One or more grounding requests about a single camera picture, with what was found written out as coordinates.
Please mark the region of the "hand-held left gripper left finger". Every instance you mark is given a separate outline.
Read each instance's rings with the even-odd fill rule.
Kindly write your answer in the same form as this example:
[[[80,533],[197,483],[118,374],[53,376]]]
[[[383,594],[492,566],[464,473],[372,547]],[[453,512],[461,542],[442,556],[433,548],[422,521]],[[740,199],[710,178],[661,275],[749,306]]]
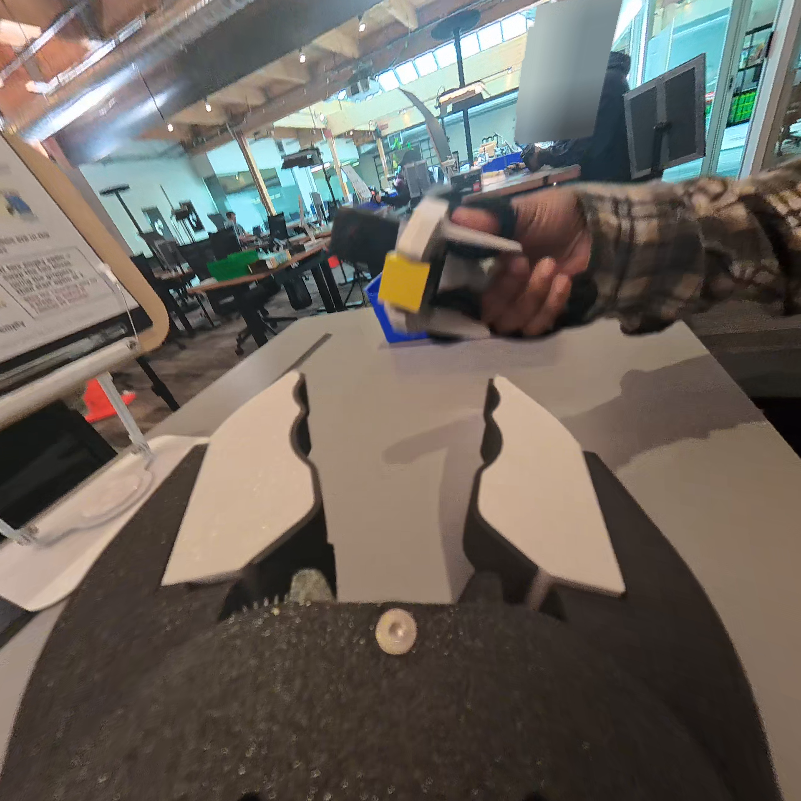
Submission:
[[[232,584],[271,602],[300,583],[336,595],[303,373],[289,371],[210,437],[162,586]]]

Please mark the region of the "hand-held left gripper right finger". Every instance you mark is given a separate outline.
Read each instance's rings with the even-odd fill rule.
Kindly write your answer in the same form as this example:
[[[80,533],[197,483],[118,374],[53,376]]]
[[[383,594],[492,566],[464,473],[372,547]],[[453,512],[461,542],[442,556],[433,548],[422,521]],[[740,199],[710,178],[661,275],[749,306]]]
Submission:
[[[626,585],[586,455],[573,434],[508,378],[488,382],[481,464],[463,545],[506,602],[538,609],[556,587],[622,597]]]

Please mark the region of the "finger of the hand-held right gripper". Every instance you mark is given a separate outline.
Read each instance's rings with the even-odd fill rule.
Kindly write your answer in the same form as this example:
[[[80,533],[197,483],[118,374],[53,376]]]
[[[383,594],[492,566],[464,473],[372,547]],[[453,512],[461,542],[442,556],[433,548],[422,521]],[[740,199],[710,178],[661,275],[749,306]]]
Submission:
[[[413,342],[424,339],[484,340],[489,328],[462,312],[436,307],[419,313],[382,305],[382,330],[387,342]]]
[[[448,207],[447,200],[422,200],[399,231],[397,253],[413,261],[430,261],[441,242]]]

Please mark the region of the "yellow wooden cube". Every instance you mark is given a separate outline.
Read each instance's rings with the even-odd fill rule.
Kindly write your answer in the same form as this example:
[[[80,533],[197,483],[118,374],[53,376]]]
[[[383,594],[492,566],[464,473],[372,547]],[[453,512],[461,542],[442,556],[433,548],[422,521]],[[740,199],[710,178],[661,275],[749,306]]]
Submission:
[[[378,299],[402,312],[418,313],[426,299],[431,264],[390,251],[380,275]]]

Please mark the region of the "blue plastic bin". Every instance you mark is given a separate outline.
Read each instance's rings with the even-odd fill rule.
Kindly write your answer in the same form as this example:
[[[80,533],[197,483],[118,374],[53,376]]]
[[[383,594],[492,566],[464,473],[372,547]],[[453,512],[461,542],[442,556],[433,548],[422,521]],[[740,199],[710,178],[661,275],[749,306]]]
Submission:
[[[390,312],[388,307],[379,300],[381,279],[381,274],[371,279],[365,288],[365,294],[384,334],[385,341],[390,345],[406,345],[430,340],[429,335],[425,332],[407,330],[406,318],[399,312]]]

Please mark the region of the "person's right forearm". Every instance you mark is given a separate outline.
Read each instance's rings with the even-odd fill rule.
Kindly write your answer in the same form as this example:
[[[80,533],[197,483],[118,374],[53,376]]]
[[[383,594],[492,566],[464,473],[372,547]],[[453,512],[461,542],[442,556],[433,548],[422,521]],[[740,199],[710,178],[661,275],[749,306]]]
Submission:
[[[645,335],[728,300],[799,314],[800,160],[734,180],[581,184],[590,255],[568,321]]]

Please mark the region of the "person's right hand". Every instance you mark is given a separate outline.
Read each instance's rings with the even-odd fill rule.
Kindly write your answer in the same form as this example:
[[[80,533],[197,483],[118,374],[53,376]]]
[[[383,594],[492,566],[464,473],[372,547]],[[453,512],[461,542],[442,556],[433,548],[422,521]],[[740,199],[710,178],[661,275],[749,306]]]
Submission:
[[[514,196],[508,203],[458,206],[452,221],[513,239],[481,297],[481,318],[493,334],[535,337],[551,333],[566,311],[577,275],[589,265],[591,237],[571,184]]]

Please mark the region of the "long wooden desk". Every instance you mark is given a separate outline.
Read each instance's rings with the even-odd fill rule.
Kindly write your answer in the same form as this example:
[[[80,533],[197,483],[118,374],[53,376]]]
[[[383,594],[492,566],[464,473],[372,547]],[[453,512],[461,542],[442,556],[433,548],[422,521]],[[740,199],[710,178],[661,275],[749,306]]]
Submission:
[[[311,249],[292,255],[292,259],[285,266],[285,269],[276,270],[262,274],[252,274],[234,280],[217,282],[214,279],[205,281],[187,290],[189,295],[210,295],[213,293],[224,293],[233,299],[233,288],[237,285],[260,282],[265,279],[273,278],[279,289],[287,289],[291,281],[302,279],[303,275],[310,273],[314,279],[317,293],[322,300],[323,308],[326,313],[337,313],[346,311],[346,305],[340,294],[340,289],[336,284],[335,276],[329,264],[330,252],[326,244],[314,245]],[[277,335],[277,326],[284,323],[297,321],[295,316],[275,316],[269,314],[266,320],[276,333],[267,332],[267,335]]]
[[[541,188],[571,183],[580,178],[578,165],[559,168],[544,168],[534,173],[527,172],[514,177],[504,178],[500,182],[487,185],[478,193],[466,195],[463,204],[477,205],[491,199],[507,199],[517,195],[530,194]]]

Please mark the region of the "black studio light stand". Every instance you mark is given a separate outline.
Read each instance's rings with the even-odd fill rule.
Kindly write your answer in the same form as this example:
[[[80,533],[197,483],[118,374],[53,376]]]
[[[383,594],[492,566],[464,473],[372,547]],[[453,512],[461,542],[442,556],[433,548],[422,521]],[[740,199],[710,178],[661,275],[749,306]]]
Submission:
[[[335,194],[333,180],[335,178],[334,168],[330,161],[327,161],[320,151],[320,148],[306,147],[293,153],[287,153],[282,157],[281,169],[286,171],[307,171],[309,191],[317,191],[312,185],[319,178],[325,183],[328,202],[341,205],[344,196],[339,197]]]

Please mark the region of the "black office chair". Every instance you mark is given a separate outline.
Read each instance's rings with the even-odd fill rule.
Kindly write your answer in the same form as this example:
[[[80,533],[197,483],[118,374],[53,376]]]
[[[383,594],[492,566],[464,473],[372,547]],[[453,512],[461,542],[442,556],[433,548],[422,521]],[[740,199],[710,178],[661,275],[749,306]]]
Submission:
[[[260,282],[237,285],[233,288],[233,297],[237,310],[242,316],[246,328],[245,333],[236,337],[235,354],[244,355],[244,342],[250,337],[257,348],[263,347],[268,340],[267,332],[276,333],[266,320],[270,317],[267,311],[267,302],[280,291],[273,278]]]

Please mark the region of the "stack of green bins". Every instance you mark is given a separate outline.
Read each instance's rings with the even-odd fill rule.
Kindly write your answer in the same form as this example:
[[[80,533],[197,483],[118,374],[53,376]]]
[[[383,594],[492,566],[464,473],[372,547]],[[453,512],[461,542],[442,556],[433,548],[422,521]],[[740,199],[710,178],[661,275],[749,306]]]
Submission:
[[[207,271],[210,278],[217,282],[225,282],[252,275],[252,265],[259,261],[258,250],[246,250],[232,253],[223,259],[208,262]]]

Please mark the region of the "orange traffic cone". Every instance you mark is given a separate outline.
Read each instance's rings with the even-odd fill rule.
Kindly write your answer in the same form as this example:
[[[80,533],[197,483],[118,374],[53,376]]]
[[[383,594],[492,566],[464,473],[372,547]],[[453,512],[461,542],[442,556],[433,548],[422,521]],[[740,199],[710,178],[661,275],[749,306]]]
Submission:
[[[100,380],[97,376],[86,383],[86,388],[83,394],[83,403],[85,410],[83,416],[90,424],[99,423],[111,418],[117,418],[120,422],[124,423],[130,418],[133,420],[129,407],[136,400],[136,392],[125,388],[119,384],[110,373],[105,376],[104,381]],[[118,399],[114,402],[106,393],[106,385],[112,385],[115,395]]]

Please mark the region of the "white tablet stand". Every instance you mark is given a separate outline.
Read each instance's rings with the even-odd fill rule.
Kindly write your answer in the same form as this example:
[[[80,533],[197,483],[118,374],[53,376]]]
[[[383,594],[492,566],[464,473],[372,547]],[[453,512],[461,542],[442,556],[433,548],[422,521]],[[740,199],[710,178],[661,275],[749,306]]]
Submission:
[[[64,600],[180,462],[208,442],[196,436],[146,439],[111,378],[112,369],[142,352],[139,337],[127,337],[2,395],[5,428],[95,378],[121,414],[131,441],[128,451],[115,456],[32,523],[15,528],[2,520],[6,543],[1,551],[1,595],[7,602],[38,612]]]

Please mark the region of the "grey standing monitor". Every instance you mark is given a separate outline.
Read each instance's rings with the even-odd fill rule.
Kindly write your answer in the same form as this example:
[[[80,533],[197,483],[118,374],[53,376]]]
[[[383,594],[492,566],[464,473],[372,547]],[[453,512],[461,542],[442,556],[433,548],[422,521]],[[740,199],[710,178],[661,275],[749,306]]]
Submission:
[[[627,92],[623,104],[633,181],[706,155],[705,54]]]

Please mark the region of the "white instruction sheet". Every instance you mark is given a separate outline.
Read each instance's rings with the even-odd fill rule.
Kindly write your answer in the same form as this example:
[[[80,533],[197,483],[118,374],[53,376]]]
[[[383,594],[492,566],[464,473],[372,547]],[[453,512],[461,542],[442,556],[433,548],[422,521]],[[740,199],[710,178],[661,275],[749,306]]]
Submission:
[[[33,171],[1,147],[1,362],[139,306]]]

